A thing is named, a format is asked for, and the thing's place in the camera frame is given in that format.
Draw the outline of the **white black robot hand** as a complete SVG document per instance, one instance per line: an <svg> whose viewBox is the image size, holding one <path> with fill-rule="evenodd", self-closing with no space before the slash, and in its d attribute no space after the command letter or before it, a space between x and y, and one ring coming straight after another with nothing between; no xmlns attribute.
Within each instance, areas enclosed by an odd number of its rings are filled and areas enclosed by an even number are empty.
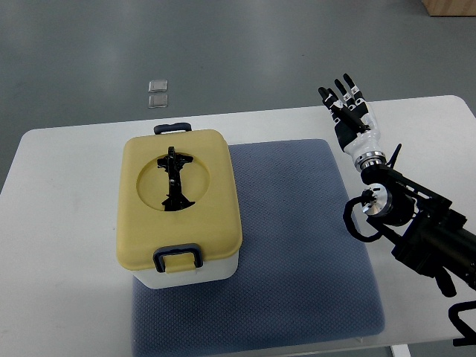
<svg viewBox="0 0 476 357"><path fill-rule="evenodd" d="M331 88L318 89L332 117L338 145L359 172L374 164L385 164L387 158L379 145L381 134L371 105L349 74L344 74L343 79L335 80L340 95Z"/></svg>

